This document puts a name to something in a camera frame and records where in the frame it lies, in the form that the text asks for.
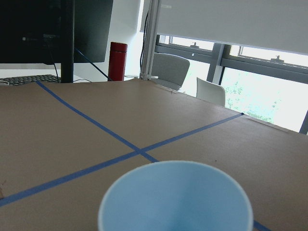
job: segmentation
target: cable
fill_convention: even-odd
[[[79,80],[86,80],[86,81],[88,81],[88,82],[92,83],[92,81],[90,81],[90,80],[88,80],[88,79],[86,79],[86,78],[76,79],[76,80],[74,80],[73,82],[76,82],[76,81],[79,81]]]
[[[148,21],[148,15],[149,15],[149,12],[146,14],[145,21],[144,21],[143,42],[142,42],[142,50],[141,50],[141,55],[140,55],[140,69],[142,66],[142,57],[143,57],[143,50],[144,50],[144,43],[145,43],[145,31],[146,31],[146,24]]]
[[[47,48],[49,50],[49,54],[50,54],[50,57],[51,57],[51,62],[53,63],[54,69],[56,70],[57,83],[59,83],[60,81],[59,81],[59,76],[58,76],[58,71],[57,71],[56,63],[54,62],[53,55],[52,55],[52,52],[51,52],[51,49],[50,49],[50,46],[49,46],[48,42],[45,42],[45,43],[46,43]]]
[[[56,63],[55,63],[54,60],[53,60],[53,56],[52,56],[52,53],[51,53],[50,50],[49,50],[49,53],[50,53],[50,56],[51,56],[51,59],[52,59],[52,63],[53,63],[54,69],[56,70],[57,83],[59,83],[59,76],[58,76],[58,71],[57,71]]]
[[[8,81],[2,80],[2,78],[0,78],[0,85],[2,85],[2,84],[9,85],[10,83]]]
[[[80,50],[78,50],[76,47],[75,47],[75,50],[81,54],[82,57],[84,57],[90,64],[92,64],[92,66],[94,66],[99,72],[101,72],[109,81],[113,81],[112,79],[110,79],[108,77],[108,75],[106,75],[101,69],[99,69],[93,62],[91,62],[83,53],[81,53]]]

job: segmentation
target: red thermos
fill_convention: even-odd
[[[123,81],[125,72],[127,44],[111,42],[108,77],[113,81]]]

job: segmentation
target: glass pane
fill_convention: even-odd
[[[189,60],[191,63],[180,91],[185,94],[196,97],[197,77],[206,80],[210,64],[202,63],[195,60]]]
[[[299,132],[308,110],[308,84],[225,68],[226,107]]]
[[[280,60],[283,60],[284,64],[295,64],[300,66],[307,66],[308,67],[308,56],[295,54],[295,53],[288,53],[283,51],[273,51],[273,50],[265,50],[259,48],[252,48],[252,47],[240,47],[240,46],[232,46],[230,55],[232,56],[247,56],[253,57],[257,59],[277,59],[279,56]]]
[[[179,38],[179,37],[172,37],[171,43],[176,44],[176,45],[186,46],[186,47],[198,46],[200,49],[209,50],[209,51],[212,51],[213,46],[214,46],[213,42],[201,41],[201,40],[189,39],[189,38]]]
[[[167,35],[160,35],[159,42],[164,44],[169,44],[170,36]]]

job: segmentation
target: keyboard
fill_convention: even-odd
[[[35,81],[45,81],[52,83],[60,83],[61,78],[54,75],[38,75],[38,76],[18,76],[10,78],[0,78],[2,81],[9,82],[9,85],[22,85]]]

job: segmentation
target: white chair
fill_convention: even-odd
[[[221,85],[197,78],[196,98],[225,106],[226,93]]]
[[[152,76],[158,76],[158,78],[153,78],[152,81],[167,88],[179,90],[189,66],[190,62],[180,56],[154,53]]]

